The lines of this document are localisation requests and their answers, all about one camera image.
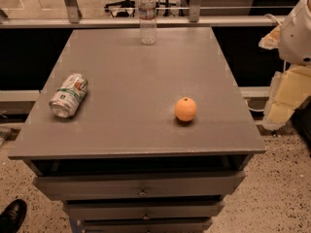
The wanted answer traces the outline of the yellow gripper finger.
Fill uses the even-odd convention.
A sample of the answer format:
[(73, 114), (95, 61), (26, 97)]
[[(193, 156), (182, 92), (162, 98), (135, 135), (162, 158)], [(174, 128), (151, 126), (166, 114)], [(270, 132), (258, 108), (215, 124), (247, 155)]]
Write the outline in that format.
[(279, 48), (279, 35), (281, 26), (276, 26), (267, 35), (259, 41), (259, 47), (266, 50), (274, 50)]
[(291, 65), (284, 73), (276, 72), (264, 107), (262, 126), (267, 130), (278, 130), (310, 95), (310, 66)]

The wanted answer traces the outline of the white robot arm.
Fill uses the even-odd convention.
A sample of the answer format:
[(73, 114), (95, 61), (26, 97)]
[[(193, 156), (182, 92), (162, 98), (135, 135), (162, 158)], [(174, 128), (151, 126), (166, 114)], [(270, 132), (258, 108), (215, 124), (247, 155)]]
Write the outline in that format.
[(276, 72), (263, 111), (262, 126), (278, 130), (311, 96), (311, 0), (299, 0), (285, 20), (259, 41), (262, 49), (277, 49), (289, 69)]

